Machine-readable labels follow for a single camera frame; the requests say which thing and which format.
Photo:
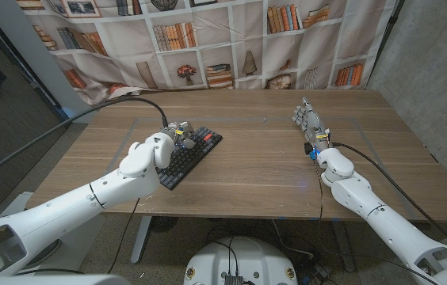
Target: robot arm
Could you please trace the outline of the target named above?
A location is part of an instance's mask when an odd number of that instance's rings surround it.
[[[370,183],[353,169],[353,163],[332,148],[329,129],[323,129],[306,98],[304,108],[297,107],[294,113],[292,119],[313,146],[311,157],[325,169],[321,178],[333,197],[363,218],[408,268],[447,285],[447,245],[427,237],[373,193]],[[416,274],[412,276],[418,284],[431,284]]]
[[[120,167],[40,206],[0,218],[0,276],[19,272],[46,246],[104,209],[149,196],[160,185],[155,167],[166,168],[174,131],[164,129],[134,142]]]

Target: gray wall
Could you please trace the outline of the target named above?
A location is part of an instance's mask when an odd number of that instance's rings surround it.
[[[7,77],[0,85],[1,161],[59,121],[1,50],[0,71]],[[0,203],[63,132],[58,130],[0,167]]]
[[[0,0],[0,28],[68,116],[73,116],[90,107],[72,89],[55,60],[42,44],[32,24],[14,0]],[[76,122],[89,123],[94,115],[95,112]]]
[[[405,1],[367,89],[385,97],[447,170],[447,1]]]

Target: picture frame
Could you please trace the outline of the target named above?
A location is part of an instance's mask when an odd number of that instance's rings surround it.
[[[102,17],[95,0],[61,0],[67,17],[93,18]]]

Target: black keyboard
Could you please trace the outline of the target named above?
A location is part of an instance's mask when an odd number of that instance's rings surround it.
[[[169,190],[173,190],[190,170],[215,148],[222,140],[222,136],[206,127],[199,127],[190,139],[196,143],[191,150],[177,143],[170,157],[169,166],[166,169],[157,168],[160,184],[166,186]]]

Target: wooden table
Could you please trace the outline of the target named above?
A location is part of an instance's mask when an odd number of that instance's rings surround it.
[[[169,121],[211,128],[223,141],[173,190],[163,186],[139,202],[146,215],[317,219],[320,190],[304,134],[292,122],[305,96],[332,140],[369,155],[435,220],[447,222],[447,173],[374,91],[204,90],[144,95]],[[125,102],[102,109],[28,201],[34,207],[114,170],[128,147],[158,131],[156,109]],[[372,190],[410,220],[424,220],[364,158],[340,151]],[[323,184],[323,219],[359,219]],[[107,212],[129,213],[134,201]]]

